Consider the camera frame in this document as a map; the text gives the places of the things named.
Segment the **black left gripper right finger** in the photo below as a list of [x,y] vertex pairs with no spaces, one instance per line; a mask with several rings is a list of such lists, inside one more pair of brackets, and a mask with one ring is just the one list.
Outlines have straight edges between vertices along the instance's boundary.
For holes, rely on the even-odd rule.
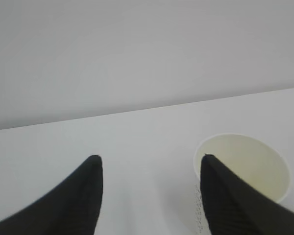
[[258,192],[214,155],[201,159],[200,192],[213,235],[294,235],[294,212]]

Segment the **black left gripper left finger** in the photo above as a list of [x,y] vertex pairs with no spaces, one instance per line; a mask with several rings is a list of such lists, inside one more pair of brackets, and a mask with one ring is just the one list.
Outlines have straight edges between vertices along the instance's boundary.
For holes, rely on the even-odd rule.
[[92,155],[50,192],[0,221],[0,235],[93,235],[102,195],[102,159]]

